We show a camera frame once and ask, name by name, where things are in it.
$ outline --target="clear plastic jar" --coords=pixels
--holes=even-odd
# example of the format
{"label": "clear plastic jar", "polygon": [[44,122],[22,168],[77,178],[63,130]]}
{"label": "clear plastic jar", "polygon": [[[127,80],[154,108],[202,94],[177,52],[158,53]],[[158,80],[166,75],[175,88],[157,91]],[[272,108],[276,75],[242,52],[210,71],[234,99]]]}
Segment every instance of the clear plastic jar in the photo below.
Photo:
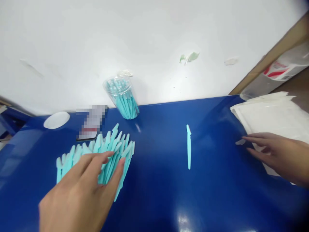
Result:
{"label": "clear plastic jar", "polygon": [[125,75],[111,77],[104,81],[103,87],[125,119],[134,119],[139,115],[130,77]]}

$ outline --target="blue table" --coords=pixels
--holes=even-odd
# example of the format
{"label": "blue table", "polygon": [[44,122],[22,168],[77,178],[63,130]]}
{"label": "blue table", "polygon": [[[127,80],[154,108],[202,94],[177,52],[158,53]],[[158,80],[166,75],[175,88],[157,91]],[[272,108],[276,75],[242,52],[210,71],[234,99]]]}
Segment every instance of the blue table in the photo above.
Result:
{"label": "blue table", "polygon": [[[119,123],[136,148],[103,231],[289,231],[308,209],[308,191],[267,175],[235,145],[245,131],[229,107],[240,102],[145,105],[129,121],[109,110],[103,135]],[[55,185],[56,158],[77,144],[84,117],[71,114],[55,130],[43,127],[47,117],[32,118],[0,152],[0,231],[38,231],[38,203]]]}

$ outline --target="pile of razors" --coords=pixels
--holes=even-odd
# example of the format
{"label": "pile of razors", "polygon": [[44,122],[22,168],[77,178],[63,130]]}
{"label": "pile of razors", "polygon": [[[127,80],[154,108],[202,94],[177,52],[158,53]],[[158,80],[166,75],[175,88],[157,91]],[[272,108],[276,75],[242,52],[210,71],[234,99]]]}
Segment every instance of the pile of razors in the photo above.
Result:
{"label": "pile of razors", "polygon": [[57,166],[57,183],[65,176],[65,174],[80,160],[80,158],[85,154],[90,153],[103,153],[106,151],[114,151],[114,155],[109,158],[107,164],[102,165],[102,172],[98,177],[98,184],[106,185],[111,179],[119,160],[126,157],[124,164],[123,175],[120,180],[115,201],[118,194],[123,186],[123,181],[126,177],[128,171],[131,157],[134,155],[135,142],[130,141],[130,134],[127,136],[122,135],[122,131],[118,134],[119,124],[113,128],[112,132],[108,132],[106,137],[103,138],[102,134],[97,136],[96,141],[91,141],[89,146],[83,143],[82,146],[78,144],[77,146],[72,146],[68,154],[63,154],[62,157],[58,157],[56,160]]}

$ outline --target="white round disc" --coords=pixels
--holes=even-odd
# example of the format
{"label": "white round disc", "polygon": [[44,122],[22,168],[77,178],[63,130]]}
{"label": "white round disc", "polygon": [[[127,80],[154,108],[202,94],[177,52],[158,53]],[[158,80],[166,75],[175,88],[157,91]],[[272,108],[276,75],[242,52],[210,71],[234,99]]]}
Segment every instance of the white round disc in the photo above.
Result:
{"label": "white round disc", "polygon": [[67,112],[58,112],[49,116],[45,122],[44,127],[48,129],[56,129],[63,126],[70,118]]}

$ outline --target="finger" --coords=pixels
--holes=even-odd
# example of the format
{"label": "finger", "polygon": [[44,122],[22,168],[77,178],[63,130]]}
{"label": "finger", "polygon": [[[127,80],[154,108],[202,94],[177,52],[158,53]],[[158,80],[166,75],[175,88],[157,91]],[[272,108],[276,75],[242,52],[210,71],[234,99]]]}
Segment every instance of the finger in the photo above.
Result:
{"label": "finger", "polygon": [[255,158],[257,158],[259,161],[263,162],[264,164],[267,164],[268,166],[272,166],[272,156],[265,155],[252,148],[247,148],[247,151],[249,151],[249,153]]}
{"label": "finger", "polygon": [[276,135],[276,134],[273,134],[273,133],[268,133],[268,132],[252,133],[252,134],[249,134],[248,137],[255,137],[255,138],[261,138],[261,139],[286,139],[283,136]]}
{"label": "finger", "polygon": [[101,155],[101,153],[85,154],[81,157],[77,164],[75,164],[71,170],[64,176],[64,182],[76,183],[88,165],[91,163],[92,159],[96,156]]}
{"label": "finger", "polygon": [[263,150],[261,150],[262,153],[270,153],[271,149],[270,147],[265,147]]}
{"label": "finger", "polygon": [[254,137],[246,137],[246,136],[243,136],[242,138],[249,142],[256,143],[260,147],[265,147],[265,146],[270,145],[269,139],[260,139],[260,138],[254,138]]}
{"label": "finger", "polygon": [[119,186],[119,182],[121,180],[122,174],[123,174],[123,168],[124,168],[124,164],[125,164],[125,158],[121,158],[118,162],[118,165],[116,167],[116,170],[112,176],[112,178],[110,179],[110,181],[108,182],[108,184],[106,185],[104,191],[102,192],[102,206],[105,208],[106,206],[108,206],[108,210],[110,209],[110,207],[112,206],[112,203],[114,202],[115,196],[116,196],[116,192]]}
{"label": "finger", "polygon": [[96,189],[98,186],[98,175],[101,173],[102,164],[107,163],[108,157],[112,156],[113,154],[113,151],[107,151],[93,157],[90,164],[82,174],[80,181],[85,183],[88,188]]}

